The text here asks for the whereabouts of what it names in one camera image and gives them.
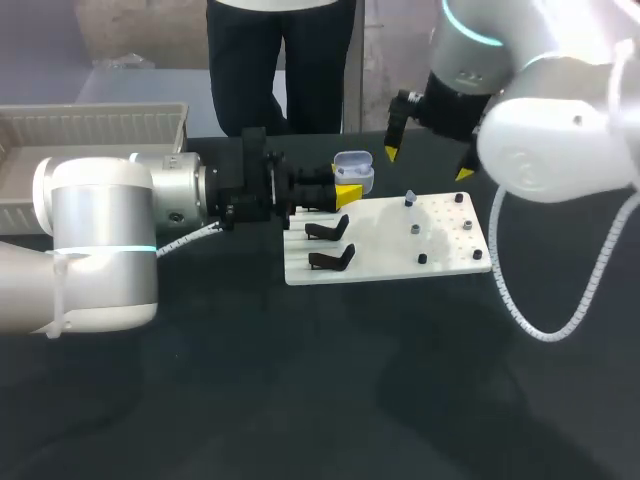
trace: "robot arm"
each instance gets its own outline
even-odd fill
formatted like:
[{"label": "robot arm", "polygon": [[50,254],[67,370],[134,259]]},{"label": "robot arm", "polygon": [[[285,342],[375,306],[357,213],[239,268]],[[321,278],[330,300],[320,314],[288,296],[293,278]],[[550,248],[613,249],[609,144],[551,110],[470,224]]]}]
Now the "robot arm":
[{"label": "robot arm", "polygon": [[475,170],[479,157],[523,198],[557,202],[638,185],[638,62],[627,63],[623,106],[613,113],[609,87],[617,43],[639,30],[632,0],[441,0],[427,88],[394,99],[389,156],[410,116],[470,142],[462,168]]},{"label": "robot arm", "polygon": [[57,337],[150,321],[158,293],[149,171],[116,158],[75,159],[50,181],[53,252],[0,244],[0,331]]},{"label": "robot arm", "polygon": [[364,193],[362,184],[338,184],[345,182],[330,163],[294,169],[265,146],[264,130],[246,131],[233,172],[204,167],[194,153],[43,160],[34,209],[54,247],[0,242],[0,333],[58,337],[143,325],[158,304],[156,228],[195,229],[219,217],[230,230],[272,214],[288,228],[298,206],[335,212]]}]

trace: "cable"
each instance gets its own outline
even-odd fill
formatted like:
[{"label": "cable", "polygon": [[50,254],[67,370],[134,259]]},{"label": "cable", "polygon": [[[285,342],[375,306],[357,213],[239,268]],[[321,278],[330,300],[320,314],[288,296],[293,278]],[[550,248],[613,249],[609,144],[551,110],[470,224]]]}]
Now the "cable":
[{"label": "cable", "polygon": [[502,297],[504,304],[518,325],[520,325],[520,327],[522,327],[522,329],[529,335],[542,342],[558,342],[571,335],[587,314],[587,311],[591,306],[591,301],[593,300],[593,297],[598,290],[598,286],[600,285],[600,280],[602,279],[604,270],[611,259],[613,249],[615,248],[616,243],[618,243],[620,234],[633,211],[638,207],[638,205],[640,205],[640,193],[632,195],[618,211],[618,214],[611,225],[611,229],[607,234],[604,245],[600,250],[600,254],[596,260],[596,265],[593,268],[591,277],[589,278],[589,283],[587,283],[587,288],[580,299],[578,308],[569,319],[569,322],[555,333],[542,332],[527,321],[511,298],[507,284],[502,276],[500,258],[498,256],[498,219],[500,217],[500,209],[502,208],[505,193],[506,190],[503,187],[498,188],[496,197],[493,200],[493,206],[491,207],[491,215],[489,217],[489,254],[491,255],[491,261],[493,262],[493,277],[495,278],[498,291],[500,292],[500,296]]},{"label": "cable", "polygon": [[191,232],[190,234],[185,235],[182,238],[179,238],[175,242],[171,242],[170,244],[160,248],[157,253],[158,258],[163,257],[167,253],[171,253],[180,247],[184,247],[185,245],[193,242],[194,240],[208,237],[209,235],[213,235],[214,233],[218,233],[220,231],[222,231],[222,227],[220,226],[219,222],[212,223],[211,225],[207,225],[206,227],[202,227],[200,230]]}]

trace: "person's leg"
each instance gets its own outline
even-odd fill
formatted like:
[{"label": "person's leg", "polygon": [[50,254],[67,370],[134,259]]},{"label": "person's leg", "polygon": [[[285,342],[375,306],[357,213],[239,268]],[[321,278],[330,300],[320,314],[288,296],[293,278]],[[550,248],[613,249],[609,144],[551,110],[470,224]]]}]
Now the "person's leg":
[{"label": "person's leg", "polygon": [[288,133],[272,93],[282,45],[279,14],[208,0],[207,20],[211,92],[222,130],[230,137],[247,127],[266,127],[268,135]]},{"label": "person's leg", "polygon": [[287,119],[295,133],[340,133],[356,0],[285,15]]}]

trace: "white shirt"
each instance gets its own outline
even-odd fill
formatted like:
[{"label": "white shirt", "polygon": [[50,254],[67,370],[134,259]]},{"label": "white shirt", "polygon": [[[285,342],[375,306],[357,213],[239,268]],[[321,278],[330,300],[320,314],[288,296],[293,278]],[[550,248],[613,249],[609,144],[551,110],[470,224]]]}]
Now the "white shirt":
[{"label": "white shirt", "polygon": [[220,3],[245,10],[260,12],[286,12],[306,8],[323,7],[337,0],[218,0]]}]

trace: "white pegboard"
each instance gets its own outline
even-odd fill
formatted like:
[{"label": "white pegboard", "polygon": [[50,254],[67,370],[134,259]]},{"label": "white pegboard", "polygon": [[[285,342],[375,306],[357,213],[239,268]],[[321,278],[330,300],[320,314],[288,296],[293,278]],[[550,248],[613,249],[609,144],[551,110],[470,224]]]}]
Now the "white pegboard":
[{"label": "white pegboard", "polygon": [[[464,193],[456,203],[455,195],[421,195],[412,207],[395,197],[360,200],[333,214],[298,209],[284,232],[285,281],[316,285],[489,272],[489,250],[471,198]],[[342,240],[307,238],[305,224],[334,228],[344,214],[350,223]],[[463,228],[466,220],[473,222],[470,230]],[[414,224],[420,225],[417,235],[411,233]],[[346,271],[311,270],[309,253],[339,257],[351,243],[356,255]],[[482,251],[480,260],[473,259],[475,250]],[[425,265],[418,263],[421,253],[427,254]]]}]

